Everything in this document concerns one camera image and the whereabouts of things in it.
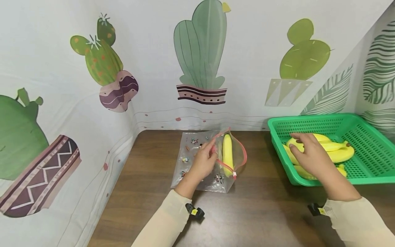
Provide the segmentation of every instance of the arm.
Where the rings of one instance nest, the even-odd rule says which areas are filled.
[[[311,134],[292,134],[292,137],[304,144],[303,153],[296,146],[290,147],[291,152],[300,165],[324,186],[328,194],[325,213],[346,246],[395,246],[395,236],[373,205],[338,172],[317,139]]]
[[[202,179],[214,168],[217,154],[209,151],[215,139],[203,144],[191,169],[174,190],[171,190],[162,205],[142,229],[132,247],[172,247],[189,218],[185,204],[192,202],[192,196]]]

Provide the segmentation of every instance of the yellow label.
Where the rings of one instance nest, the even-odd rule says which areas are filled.
[[[319,207],[318,210],[320,211],[320,214],[326,215],[325,209]]]

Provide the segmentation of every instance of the palm leaf illustration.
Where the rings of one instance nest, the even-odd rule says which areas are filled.
[[[351,74],[352,65],[342,73],[329,78],[300,114],[315,115],[341,112],[347,102]]]
[[[395,108],[365,111],[362,117],[395,143]]]
[[[365,63],[363,97],[373,104],[394,99],[395,21],[387,24],[372,42]]]

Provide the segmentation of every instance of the beige sleeve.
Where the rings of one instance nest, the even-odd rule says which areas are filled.
[[[172,247],[189,218],[185,204],[191,202],[171,190],[132,247]]]
[[[353,202],[327,200],[325,213],[347,247],[394,247],[395,236],[365,198]]]

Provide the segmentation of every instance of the pink pot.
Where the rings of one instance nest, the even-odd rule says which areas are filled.
[[[117,79],[100,89],[100,102],[110,111],[124,112],[128,103],[139,91],[139,85],[131,73],[118,72]]]
[[[77,144],[60,135],[3,194],[0,211],[9,217],[24,217],[49,208],[80,162]]]

